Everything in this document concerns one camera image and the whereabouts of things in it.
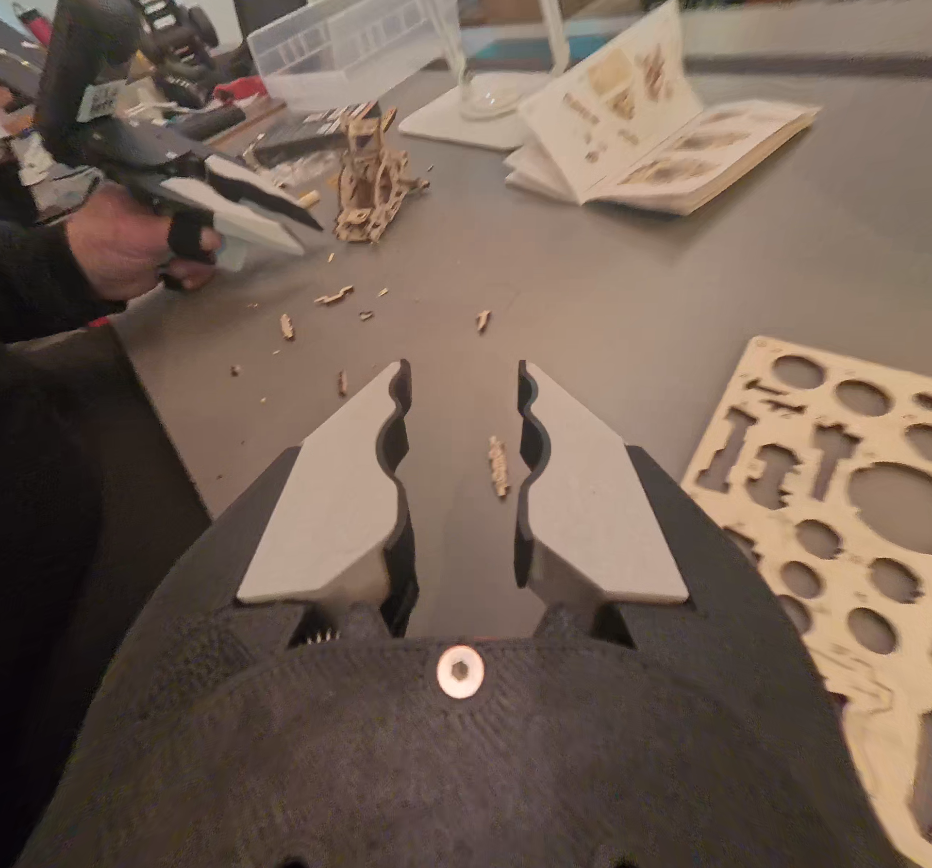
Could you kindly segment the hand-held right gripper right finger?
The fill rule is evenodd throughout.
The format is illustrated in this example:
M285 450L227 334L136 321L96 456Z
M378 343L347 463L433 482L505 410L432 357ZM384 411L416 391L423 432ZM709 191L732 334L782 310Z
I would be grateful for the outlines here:
M689 589L623 438L528 360L518 363L516 584L577 608L683 605Z

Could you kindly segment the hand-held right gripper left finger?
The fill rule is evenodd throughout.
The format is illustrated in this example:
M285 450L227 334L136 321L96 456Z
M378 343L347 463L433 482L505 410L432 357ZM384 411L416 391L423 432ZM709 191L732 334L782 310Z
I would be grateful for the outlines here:
M389 363L303 440L239 583L244 605L302 603L335 620L356 603L406 633L415 537L397 470L409 451L406 359Z

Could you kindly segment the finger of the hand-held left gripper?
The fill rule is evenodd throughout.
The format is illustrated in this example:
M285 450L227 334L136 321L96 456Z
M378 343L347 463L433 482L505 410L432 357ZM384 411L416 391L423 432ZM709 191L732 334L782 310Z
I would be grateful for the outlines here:
M237 271L250 249L305 255L283 216L249 202L222 197L206 181L170 176L158 183L159 204L169 210L169 248L174 254Z
M323 231L309 208L247 166L212 154L204 159L204 173L207 184L229 201L249 202L316 232Z

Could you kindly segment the wooden model vehicle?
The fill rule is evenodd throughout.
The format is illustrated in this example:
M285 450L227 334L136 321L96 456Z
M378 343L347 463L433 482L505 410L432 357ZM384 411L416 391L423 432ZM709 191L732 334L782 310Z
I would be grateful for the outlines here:
M346 148L337 177L338 211L333 233L350 244L376 244L411 194L427 190L425 177L409 175L409 154L386 140L397 117L391 107L378 117L344 117Z

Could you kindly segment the thin wooden parts sheet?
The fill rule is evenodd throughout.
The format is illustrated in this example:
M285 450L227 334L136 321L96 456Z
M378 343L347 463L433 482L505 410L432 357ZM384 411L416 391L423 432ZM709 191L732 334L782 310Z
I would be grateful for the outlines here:
M930 378L750 339L683 489L756 559L827 690L858 776L899 852L930 866L918 813L930 748L930 553L876 530L853 483L874 468L930 480Z

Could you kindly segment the person's left forearm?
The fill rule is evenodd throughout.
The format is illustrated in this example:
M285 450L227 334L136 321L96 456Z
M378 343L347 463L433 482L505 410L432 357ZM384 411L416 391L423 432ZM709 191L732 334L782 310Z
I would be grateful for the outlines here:
M63 225L1 222L3 344L68 333L126 309L127 303L104 300L94 291Z

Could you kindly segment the person's left hand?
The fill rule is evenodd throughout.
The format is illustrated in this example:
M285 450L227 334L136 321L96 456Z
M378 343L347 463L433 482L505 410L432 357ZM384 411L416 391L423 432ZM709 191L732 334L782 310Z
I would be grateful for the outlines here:
M98 297L131 301L155 289L163 274L182 290L203 287L213 264L177 256L169 248L171 218L136 201L122 186L104 182L64 220L72 255Z

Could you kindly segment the clear plastic bag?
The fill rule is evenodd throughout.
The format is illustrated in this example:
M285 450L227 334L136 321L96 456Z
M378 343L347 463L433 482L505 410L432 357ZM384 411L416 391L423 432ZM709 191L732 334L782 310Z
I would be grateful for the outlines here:
M332 150L311 152L275 165L260 163L254 154L243 154L247 166L266 181L292 192L309 191L324 185L340 168L339 154Z

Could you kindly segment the black cylinder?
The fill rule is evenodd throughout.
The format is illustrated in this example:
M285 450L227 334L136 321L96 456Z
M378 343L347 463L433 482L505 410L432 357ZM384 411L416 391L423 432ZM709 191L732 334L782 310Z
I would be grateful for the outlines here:
M246 119L246 112L238 105L222 105L176 117L168 126L187 139L203 142L239 126Z

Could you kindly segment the red cylinder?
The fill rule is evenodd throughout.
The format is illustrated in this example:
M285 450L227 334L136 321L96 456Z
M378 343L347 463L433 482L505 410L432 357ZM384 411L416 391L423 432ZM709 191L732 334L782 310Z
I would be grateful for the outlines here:
M16 1L12 3L12 10L18 23L33 38L34 43L43 49L47 49L53 35L51 20L38 9L27 8Z

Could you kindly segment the black kit box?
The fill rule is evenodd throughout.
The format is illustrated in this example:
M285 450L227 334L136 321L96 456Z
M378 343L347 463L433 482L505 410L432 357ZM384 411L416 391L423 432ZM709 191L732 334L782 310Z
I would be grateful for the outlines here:
M378 101L318 110L306 115L290 114L259 135L250 147L250 156L258 165L272 168L313 153L342 151L348 146L343 128L345 120L380 115Z

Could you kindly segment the clear plastic organizer box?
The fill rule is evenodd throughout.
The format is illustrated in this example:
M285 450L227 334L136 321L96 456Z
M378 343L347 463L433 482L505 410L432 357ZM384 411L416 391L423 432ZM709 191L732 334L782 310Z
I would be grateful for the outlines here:
M465 69L459 0L317 0L247 43L269 97L300 114L376 101L434 61Z

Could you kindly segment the small open instruction booklet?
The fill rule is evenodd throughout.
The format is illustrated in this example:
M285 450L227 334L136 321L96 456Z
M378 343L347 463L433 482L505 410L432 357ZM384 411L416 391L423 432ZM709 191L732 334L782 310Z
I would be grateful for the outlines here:
M523 101L528 137L505 159L506 184L577 206L685 217L816 120L816 105L705 105L683 42L680 0L666 0Z

